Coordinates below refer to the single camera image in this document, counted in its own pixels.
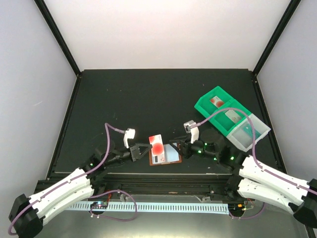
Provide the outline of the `brown leather card holder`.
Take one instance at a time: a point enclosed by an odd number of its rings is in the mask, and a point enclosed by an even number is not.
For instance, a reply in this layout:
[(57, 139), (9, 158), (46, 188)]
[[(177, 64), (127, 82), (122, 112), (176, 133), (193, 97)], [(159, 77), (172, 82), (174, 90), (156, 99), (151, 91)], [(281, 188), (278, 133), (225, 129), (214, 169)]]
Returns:
[(150, 166), (178, 164), (182, 162), (182, 156), (175, 150), (170, 144), (164, 144), (165, 162), (159, 162), (158, 159), (152, 157), (152, 153), (149, 152)]

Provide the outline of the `white card with magnetic stripe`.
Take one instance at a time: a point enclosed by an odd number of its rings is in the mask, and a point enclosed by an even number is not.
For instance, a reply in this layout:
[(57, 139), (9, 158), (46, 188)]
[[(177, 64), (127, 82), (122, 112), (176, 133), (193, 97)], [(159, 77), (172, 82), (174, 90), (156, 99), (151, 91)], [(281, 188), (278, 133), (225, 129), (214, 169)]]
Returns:
[(165, 156), (159, 155), (159, 156), (152, 156), (152, 164), (153, 165), (159, 165), (159, 164), (164, 164), (165, 161)]

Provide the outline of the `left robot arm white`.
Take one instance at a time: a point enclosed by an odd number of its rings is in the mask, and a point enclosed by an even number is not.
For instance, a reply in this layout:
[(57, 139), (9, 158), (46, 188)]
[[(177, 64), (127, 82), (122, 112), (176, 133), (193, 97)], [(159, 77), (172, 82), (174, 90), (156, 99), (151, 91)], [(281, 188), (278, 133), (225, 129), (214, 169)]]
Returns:
[(151, 149), (150, 144), (143, 143), (120, 150), (109, 145), (102, 159), (92, 156), (52, 186), (30, 196), (19, 195), (8, 216), (8, 234), (19, 238), (34, 238), (44, 225), (69, 206), (86, 198), (103, 197), (106, 185), (102, 174), (106, 167), (123, 160), (135, 162), (148, 155)]

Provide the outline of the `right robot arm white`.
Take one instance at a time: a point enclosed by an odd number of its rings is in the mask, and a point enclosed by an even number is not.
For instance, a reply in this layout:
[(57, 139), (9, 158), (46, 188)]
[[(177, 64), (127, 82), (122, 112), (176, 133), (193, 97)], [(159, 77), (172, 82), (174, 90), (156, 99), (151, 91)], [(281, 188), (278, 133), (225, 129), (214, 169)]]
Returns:
[(252, 155), (229, 146), (223, 135), (207, 129), (197, 140), (191, 135), (176, 137), (169, 144), (183, 158), (210, 158), (232, 172), (225, 186), (231, 200), (239, 197), (259, 200), (290, 213), (305, 226), (317, 227), (317, 181), (306, 181), (278, 171)]

